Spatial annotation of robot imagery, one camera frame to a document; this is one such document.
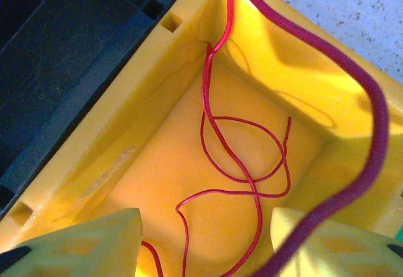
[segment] bin floor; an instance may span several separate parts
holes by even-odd
[[[211,106],[214,115],[245,118],[270,129],[283,141],[287,112],[272,103],[239,77],[215,64],[212,72]],[[221,175],[203,153],[200,142],[202,117],[201,77],[166,118],[97,215],[136,207],[142,215],[144,240],[158,251],[166,276],[179,276],[184,248],[184,228],[175,206],[201,190],[218,188],[250,190]],[[254,178],[269,173],[280,160],[274,141],[261,130],[232,121],[219,121],[229,145],[244,161]],[[206,125],[205,140],[212,157],[227,172],[244,178]],[[320,151],[324,138],[293,118],[287,160],[292,186]],[[281,193],[286,187],[282,167],[272,178],[258,183],[258,190]],[[263,264],[272,252],[270,216],[280,199],[262,199],[264,230],[260,243],[242,269],[245,273]],[[207,195],[182,208],[190,228],[187,276],[218,276],[243,255],[256,231],[256,209],[251,196]],[[138,268],[155,276],[154,262],[141,250]]]

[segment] yellow tray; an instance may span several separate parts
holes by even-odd
[[[403,225],[403,86],[359,58],[281,0],[265,0],[282,15],[337,46],[381,85],[390,113],[390,146],[371,190],[333,219],[394,237]],[[207,43],[226,21],[227,0],[177,0],[139,47],[64,145],[0,221],[0,251],[42,234],[121,208],[139,208],[144,239],[157,249],[166,276],[181,271],[184,230],[175,205],[209,188],[247,189],[221,176],[207,161],[199,138],[201,71]],[[368,98],[336,64],[237,0],[230,40],[212,72],[216,115],[258,122],[282,140],[287,117],[292,191],[263,200],[260,243],[239,275],[252,272],[272,253],[270,216],[276,206],[307,211],[356,177],[372,132]],[[280,159],[263,133],[222,122],[224,134],[254,176]],[[218,146],[206,141],[219,164],[239,171]],[[279,193],[284,172],[260,183]],[[184,208],[190,225],[188,276],[217,276],[240,258],[256,228],[253,199],[204,196]],[[139,271],[155,274],[140,250]]]

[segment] plastic container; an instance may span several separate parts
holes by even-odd
[[[364,197],[337,213],[338,222],[394,237],[403,224],[403,87],[359,58],[281,0],[281,14],[330,41],[381,85],[390,109],[390,148],[379,179]],[[144,239],[157,249],[166,276],[181,270],[184,231],[174,207],[209,188],[247,189],[226,180],[207,161],[199,138],[200,75],[207,43],[221,36],[226,0],[177,0],[37,178],[0,222],[1,249],[121,208],[140,209]],[[360,171],[372,116],[363,90],[327,57],[237,0],[230,41],[213,67],[212,109],[261,123],[282,140],[292,116],[288,164],[292,191],[262,201],[264,230],[239,270],[245,276],[272,253],[270,216],[276,206],[307,211]],[[254,176],[280,155],[262,133],[228,122],[224,134]],[[216,161],[237,175],[215,149]],[[283,191],[281,170],[259,190]],[[256,228],[253,199],[206,196],[184,207],[190,225],[188,276],[217,276],[240,258]],[[155,274],[140,250],[138,271]]]

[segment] yellow plastic part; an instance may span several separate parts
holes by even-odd
[[[304,212],[275,208],[271,241],[275,250],[286,239]],[[326,221],[303,244],[281,271],[281,277],[401,277],[403,244],[390,237]]]
[[[334,216],[339,222],[394,236],[403,225],[403,87],[359,58],[281,0],[275,10],[342,50],[381,85],[390,111],[390,148],[375,185]],[[249,189],[225,179],[203,155],[199,138],[200,75],[207,43],[226,21],[227,0],[177,0],[63,146],[0,221],[0,251],[24,240],[125,207],[139,208],[144,238],[155,246],[166,276],[178,276],[184,230],[174,207],[203,189]],[[288,163],[292,190],[262,200],[261,241],[239,276],[271,255],[274,207],[307,211],[359,173],[371,139],[372,116],[362,88],[327,57],[264,19],[247,0],[237,0],[234,31],[215,59],[212,110],[258,122],[283,140],[292,126]],[[220,122],[229,143],[254,177],[269,172],[280,153],[262,132]],[[218,147],[213,158],[241,177]],[[285,188],[283,168],[262,192]],[[256,228],[253,199],[204,196],[183,207],[190,225],[188,276],[217,276],[230,269]],[[149,252],[138,268],[155,276]]]
[[[134,276],[141,240],[139,209],[124,209],[23,242],[32,251],[1,276]]]

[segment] white speckled surface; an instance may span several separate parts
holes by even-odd
[[[403,84],[403,0],[284,0]]]

